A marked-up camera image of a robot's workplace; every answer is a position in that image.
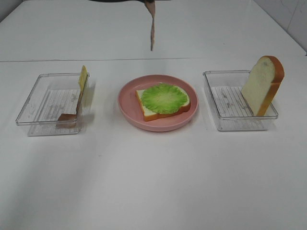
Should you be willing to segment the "white bread slice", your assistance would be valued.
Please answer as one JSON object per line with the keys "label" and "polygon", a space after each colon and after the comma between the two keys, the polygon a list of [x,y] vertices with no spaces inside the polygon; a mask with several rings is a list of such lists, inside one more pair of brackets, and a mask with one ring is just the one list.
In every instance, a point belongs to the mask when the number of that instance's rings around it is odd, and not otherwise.
{"label": "white bread slice", "polygon": [[241,94],[254,116],[264,116],[284,78],[284,69],[274,56],[262,56],[250,71]]}
{"label": "white bread slice", "polygon": [[171,117],[171,116],[175,116],[175,115],[179,115],[183,112],[187,112],[190,109],[190,102],[187,106],[181,107],[180,110],[174,114],[168,114],[168,115],[161,115],[161,114],[156,114],[153,113],[150,110],[147,110],[142,104],[141,104],[141,100],[140,100],[140,94],[141,94],[141,90],[136,90],[135,91],[136,94],[136,98],[138,100],[142,115],[143,115],[143,119],[144,121],[148,122],[148,121],[152,121],[152,120],[156,120],[156,119],[160,119],[160,118],[165,118],[165,117]]}

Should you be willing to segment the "green lettuce leaf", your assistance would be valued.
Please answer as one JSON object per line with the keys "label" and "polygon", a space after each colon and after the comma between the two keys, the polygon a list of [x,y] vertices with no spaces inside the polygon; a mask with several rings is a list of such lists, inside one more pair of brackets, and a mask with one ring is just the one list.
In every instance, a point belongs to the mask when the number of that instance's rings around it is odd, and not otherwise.
{"label": "green lettuce leaf", "polygon": [[188,94],[176,85],[159,83],[141,90],[141,104],[156,114],[174,114],[189,104]]}

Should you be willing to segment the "bacon strip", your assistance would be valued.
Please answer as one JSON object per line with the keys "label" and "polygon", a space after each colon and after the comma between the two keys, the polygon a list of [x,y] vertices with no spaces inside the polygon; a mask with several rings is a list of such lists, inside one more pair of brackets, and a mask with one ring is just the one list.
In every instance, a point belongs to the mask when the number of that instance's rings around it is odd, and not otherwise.
{"label": "bacon strip", "polygon": [[154,47],[154,19],[155,19],[155,0],[145,0],[144,1],[145,7],[149,11],[151,17],[152,17],[152,26],[151,26],[151,34],[150,34],[150,39],[151,39],[151,51],[153,51]]}
{"label": "bacon strip", "polygon": [[76,105],[75,114],[62,113],[58,118],[59,124],[56,124],[56,128],[75,128],[77,126],[77,117],[79,113],[82,96],[83,92],[80,92],[78,102]]}

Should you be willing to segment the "pink round plate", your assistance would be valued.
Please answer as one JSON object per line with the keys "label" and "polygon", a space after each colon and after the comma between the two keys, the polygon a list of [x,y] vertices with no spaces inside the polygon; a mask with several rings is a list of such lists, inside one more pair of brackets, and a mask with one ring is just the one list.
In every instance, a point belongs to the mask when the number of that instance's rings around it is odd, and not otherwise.
{"label": "pink round plate", "polygon": [[[190,109],[179,115],[144,121],[136,90],[146,89],[158,83],[177,85],[184,89],[190,98]],[[186,125],[196,114],[199,100],[194,88],[187,82],[168,75],[147,75],[135,78],[125,84],[118,95],[118,106],[126,120],[132,125],[154,132],[165,132],[178,129]]]}

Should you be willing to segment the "clear plastic bread tray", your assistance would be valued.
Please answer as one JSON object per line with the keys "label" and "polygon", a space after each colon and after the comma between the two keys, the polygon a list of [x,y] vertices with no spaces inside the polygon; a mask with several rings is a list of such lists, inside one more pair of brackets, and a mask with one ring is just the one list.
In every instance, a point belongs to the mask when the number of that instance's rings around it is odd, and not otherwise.
{"label": "clear plastic bread tray", "polygon": [[204,92],[206,94],[213,120],[219,131],[268,130],[278,118],[272,104],[265,116],[254,116],[241,94],[249,70],[205,71]]}

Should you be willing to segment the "yellow cheese slice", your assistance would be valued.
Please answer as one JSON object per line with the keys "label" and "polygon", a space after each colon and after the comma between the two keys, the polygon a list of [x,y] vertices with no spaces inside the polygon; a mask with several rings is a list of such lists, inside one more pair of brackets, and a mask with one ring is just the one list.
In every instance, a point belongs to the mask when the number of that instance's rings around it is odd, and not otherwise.
{"label": "yellow cheese slice", "polygon": [[78,80],[78,84],[80,86],[80,96],[79,97],[81,97],[82,94],[83,94],[87,78],[88,78],[87,69],[86,69],[85,65],[83,65],[82,69],[81,69],[80,76],[79,76],[79,80]]}

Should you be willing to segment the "clear plastic ingredient tray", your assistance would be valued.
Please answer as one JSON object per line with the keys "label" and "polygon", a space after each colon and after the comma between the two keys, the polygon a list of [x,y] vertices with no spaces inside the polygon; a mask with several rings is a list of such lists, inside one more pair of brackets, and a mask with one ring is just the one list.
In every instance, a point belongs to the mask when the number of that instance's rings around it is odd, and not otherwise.
{"label": "clear plastic ingredient tray", "polygon": [[82,129],[82,113],[85,111],[88,80],[83,91],[77,126],[56,128],[59,116],[75,114],[80,94],[80,73],[40,74],[36,79],[15,123],[27,136],[54,136],[78,134]]}

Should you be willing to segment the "upright white bread slice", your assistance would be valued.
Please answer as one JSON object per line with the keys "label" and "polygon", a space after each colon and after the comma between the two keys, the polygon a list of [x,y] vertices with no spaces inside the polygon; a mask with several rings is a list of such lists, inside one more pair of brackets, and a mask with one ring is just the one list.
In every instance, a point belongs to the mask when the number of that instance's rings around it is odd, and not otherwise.
{"label": "upright white bread slice", "polygon": [[262,56],[250,71],[241,94],[254,116],[264,116],[284,78],[284,69],[274,56]]}

